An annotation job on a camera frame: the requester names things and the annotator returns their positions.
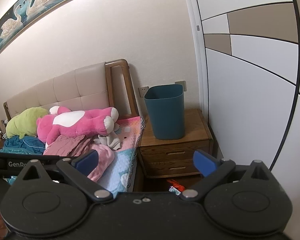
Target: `blue gripper pad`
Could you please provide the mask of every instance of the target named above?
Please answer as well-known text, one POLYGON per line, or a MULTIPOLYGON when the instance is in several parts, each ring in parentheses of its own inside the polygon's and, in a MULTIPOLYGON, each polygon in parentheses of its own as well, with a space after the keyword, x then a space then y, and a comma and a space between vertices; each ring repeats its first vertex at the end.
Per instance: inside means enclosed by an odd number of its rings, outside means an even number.
POLYGON ((74 166, 83 175, 88 176, 95 167, 98 166, 99 154, 96 150, 92 150, 87 154, 75 158, 71 165, 74 166))
POLYGON ((213 173, 219 166, 220 162, 202 150, 196 150, 193 154, 193 164, 203 176, 213 173))

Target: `framed picture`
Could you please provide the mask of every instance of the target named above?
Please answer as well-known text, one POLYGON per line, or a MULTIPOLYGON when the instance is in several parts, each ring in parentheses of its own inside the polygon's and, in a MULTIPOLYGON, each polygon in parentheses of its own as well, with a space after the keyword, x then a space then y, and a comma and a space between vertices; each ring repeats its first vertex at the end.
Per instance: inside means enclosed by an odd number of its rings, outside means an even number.
POLYGON ((0 52, 28 25, 66 0, 18 0, 0 19, 0 52))

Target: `patterned bedspread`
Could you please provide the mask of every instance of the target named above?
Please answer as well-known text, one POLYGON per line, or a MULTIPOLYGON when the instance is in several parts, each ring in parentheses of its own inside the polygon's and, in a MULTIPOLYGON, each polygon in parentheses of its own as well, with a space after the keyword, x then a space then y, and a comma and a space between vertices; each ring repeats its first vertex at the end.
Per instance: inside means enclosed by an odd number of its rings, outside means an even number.
POLYGON ((117 123, 120 128, 116 134, 122 141, 122 147, 114 152, 114 160, 97 182, 111 191, 114 197, 118 192, 127 191, 131 184, 136 145, 144 128, 144 119, 138 116, 118 120, 117 123))

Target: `white door frame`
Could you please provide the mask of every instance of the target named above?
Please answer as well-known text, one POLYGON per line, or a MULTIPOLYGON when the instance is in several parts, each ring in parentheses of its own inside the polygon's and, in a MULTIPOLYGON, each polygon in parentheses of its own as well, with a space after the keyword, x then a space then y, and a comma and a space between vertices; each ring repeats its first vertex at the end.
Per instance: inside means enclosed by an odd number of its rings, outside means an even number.
POLYGON ((208 123, 209 120, 209 90, 208 90, 208 70, 206 51, 204 45, 202 23, 197 0, 186 0, 194 41, 194 51, 197 61, 199 101, 203 117, 208 123))

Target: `green plush pillow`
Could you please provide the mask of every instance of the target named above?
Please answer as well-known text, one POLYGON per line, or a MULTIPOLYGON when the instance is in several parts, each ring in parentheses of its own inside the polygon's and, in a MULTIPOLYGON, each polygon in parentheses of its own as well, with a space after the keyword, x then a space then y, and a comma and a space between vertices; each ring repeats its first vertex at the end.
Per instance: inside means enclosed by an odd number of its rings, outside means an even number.
POLYGON ((25 135, 37 136, 37 119, 49 114, 47 109, 42 107, 31 107, 21 114, 13 117, 7 124, 7 137, 19 135, 22 139, 25 135))

